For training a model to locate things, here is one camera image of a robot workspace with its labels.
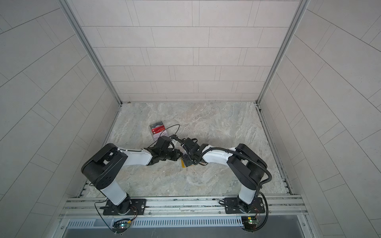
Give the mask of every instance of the tiled wall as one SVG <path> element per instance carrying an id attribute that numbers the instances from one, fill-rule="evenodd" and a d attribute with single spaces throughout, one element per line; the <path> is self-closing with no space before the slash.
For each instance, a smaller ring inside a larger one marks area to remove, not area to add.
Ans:
<path id="1" fill-rule="evenodd" d="M 321 236 L 381 235 L 381 1 L 311 0 L 260 104 Z"/>
<path id="2" fill-rule="evenodd" d="M 255 101 L 299 1 L 68 0 L 122 101 Z"/>
<path id="3" fill-rule="evenodd" d="M 0 237 L 41 237 L 118 103 L 55 0 L 0 1 Z"/>

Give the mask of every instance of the robotic arm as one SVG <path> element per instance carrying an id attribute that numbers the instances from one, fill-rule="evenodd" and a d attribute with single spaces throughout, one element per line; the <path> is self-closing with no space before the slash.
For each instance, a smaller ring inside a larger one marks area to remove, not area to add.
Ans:
<path id="1" fill-rule="evenodd" d="M 184 154 L 174 148 L 174 142 L 181 144 Z M 180 157 L 186 167 L 202 163 L 228 165 L 241 182 L 235 204 L 245 213 L 255 208 L 254 201 L 259 199 L 260 188 L 272 179 L 267 164 L 244 144 L 225 149 L 208 144 L 198 145 L 197 139 L 179 139 L 176 135 L 161 136 L 153 147 L 141 150 L 126 150 L 109 143 L 82 166 L 81 172 L 112 202 L 113 210 L 123 215 L 129 211 L 131 201 L 115 180 L 122 166 L 149 166 L 160 160 L 177 161 Z M 268 178 L 261 181 L 265 173 Z"/>

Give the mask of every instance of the metal corner post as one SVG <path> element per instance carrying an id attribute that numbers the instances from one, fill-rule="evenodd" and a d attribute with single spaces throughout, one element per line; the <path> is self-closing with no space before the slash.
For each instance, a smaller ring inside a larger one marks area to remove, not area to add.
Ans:
<path id="1" fill-rule="evenodd" d="M 263 88 L 262 88 L 262 90 L 261 90 L 261 92 L 259 94 L 259 97 L 258 97 L 258 100 L 257 100 L 257 104 L 258 105 L 261 104 L 261 102 L 263 100 L 263 97 L 264 97 L 264 94 L 265 94 L 267 88 L 269 87 L 270 82 L 271 82 L 272 78 L 275 75 L 275 72 L 278 69 L 280 61 L 281 61 L 283 55 L 286 53 L 288 45 L 291 42 L 292 36 L 294 35 L 294 33 L 296 31 L 296 28 L 298 27 L 298 24 L 299 24 L 300 20 L 302 19 L 304 12 L 306 11 L 308 2 L 309 2 L 309 0 L 301 0 L 298 8 L 296 9 L 294 18 L 291 21 L 290 27 L 288 28 L 286 36 L 283 39 L 281 47 L 279 48 L 277 57 L 275 58 L 275 61 L 274 61 L 273 65 L 272 65 L 272 67 L 270 69 L 270 73 L 267 76 L 267 79 L 266 79 L 266 81 L 265 81 L 265 83 L 263 85 Z"/>
<path id="2" fill-rule="evenodd" d="M 75 34 L 77 35 L 79 41 L 85 48 L 88 56 L 90 57 L 91 61 L 93 62 L 95 68 L 99 72 L 100 76 L 105 81 L 108 88 L 111 90 L 112 94 L 114 95 L 115 99 L 117 100 L 118 104 L 121 105 L 122 101 L 119 98 L 118 93 L 115 91 L 114 86 L 112 85 L 109 77 L 107 76 L 106 72 L 104 71 L 98 57 L 96 56 L 93 48 L 91 47 L 89 41 L 87 40 L 85 33 L 83 32 L 81 26 L 79 25 L 77 19 L 75 18 L 70 6 L 68 5 L 66 0 L 57 0 L 58 5 L 61 7 L 62 11 L 64 12 L 67 20 L 69 21 L 69 24 L 72 26 Z"/>

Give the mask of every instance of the stone-textured floor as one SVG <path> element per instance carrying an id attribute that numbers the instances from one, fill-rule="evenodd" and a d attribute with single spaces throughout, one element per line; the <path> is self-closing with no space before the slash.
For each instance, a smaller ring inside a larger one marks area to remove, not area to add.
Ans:
<path id="1" fill-rule="evenodd" d="M 273 177 L 261 191 L 286 192 L 252 102 L 123 104 L 108 142 L 126 149 L 148 147 L 153 142 L 149 125 L 160 120 L 166 127 L 180 124 L 177 135 L 197 138 L 199 145 L 246 144 L 267 163 Z M 177 126 L 168 129 L 169 135 L 176 130 Z M 241 186 L 228 166 L 209 163 L 182 168 L 180 160 L 124 166 L 116 179 L 130 196 L 236 195 Z M 97 196 L 103 195 L 90 187 L 86 197 Z"/>

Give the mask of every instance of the marble floor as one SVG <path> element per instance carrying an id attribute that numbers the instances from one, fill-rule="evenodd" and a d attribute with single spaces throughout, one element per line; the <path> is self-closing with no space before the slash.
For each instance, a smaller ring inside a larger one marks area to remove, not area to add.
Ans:
<path id="1" fill-rule="evenodd" d="M 108 142 L 126 149 L 148 147 L 153 142 L 149 125 L 157 121 L 163 121 L 167 128 L 180 124 L 179 138 L 197 138 L 199 145 L 229 148 L 246 144 L 267 163 L 272 174 L 272 181 L 261 191 L 286 192 L 252 102 L 123 104 Z M 168 134 L 176 130 L 174 126 Z M 231 169 L 217 163 L 182 168 L 180 160 L 167 160 L 152 166 L 124 166 L 116 180 L 130 196 L 236 195 L 240 191 L 240 182 Z M 86 195 L 102 196 L 94 187 L 89 187 Z"/>

